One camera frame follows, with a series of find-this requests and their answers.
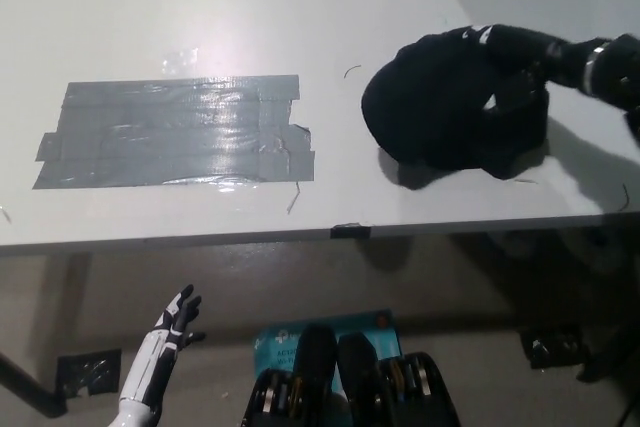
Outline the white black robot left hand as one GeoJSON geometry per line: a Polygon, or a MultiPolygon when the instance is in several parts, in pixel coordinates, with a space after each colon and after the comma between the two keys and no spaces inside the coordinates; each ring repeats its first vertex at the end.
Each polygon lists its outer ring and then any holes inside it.
{"type": "Polygon", "coordinates": [[[182,289],[145,335],[122,388],[121,401],[134,401],[151,410],[162,404],[178,354],[206,337],[203,332],[189,331],[202,301],[193,292],[192,284],[182,289]]]}

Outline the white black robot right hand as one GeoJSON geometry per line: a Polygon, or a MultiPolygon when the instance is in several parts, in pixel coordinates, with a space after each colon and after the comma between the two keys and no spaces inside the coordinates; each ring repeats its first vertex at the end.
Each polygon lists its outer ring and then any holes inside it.
{"type": "Polygon", "coordinates": [[[544,32],[503,24],[468,26],[462,38],[476,44],[501,68],[531,70],[542,81],[551,81],[589,97],[592,96],[592,67],[587,64],[596,49],[609,43],[603,38],[570,42],[544,32]]]}

